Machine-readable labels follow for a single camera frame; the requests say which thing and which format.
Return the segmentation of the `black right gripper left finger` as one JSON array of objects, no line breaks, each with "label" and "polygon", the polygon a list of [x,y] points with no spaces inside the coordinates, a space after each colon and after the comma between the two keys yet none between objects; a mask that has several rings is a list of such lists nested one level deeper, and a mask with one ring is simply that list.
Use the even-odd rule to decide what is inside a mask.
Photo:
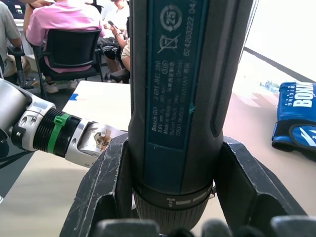
[{"label": "black right gripper left finger", "polygon": [[60,236],[103,237],[104,224],[131,217],[128,135],[114,138],[83,177]]}]

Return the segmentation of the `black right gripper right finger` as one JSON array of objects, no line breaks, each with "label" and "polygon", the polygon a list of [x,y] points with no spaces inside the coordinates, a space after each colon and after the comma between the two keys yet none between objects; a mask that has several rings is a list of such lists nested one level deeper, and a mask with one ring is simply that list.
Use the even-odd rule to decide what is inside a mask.
[{"label": "black right gripper right finger", "polygon": [[215,184],[227,222],[306,214],[276,175],[237,141],[223,143]]}]

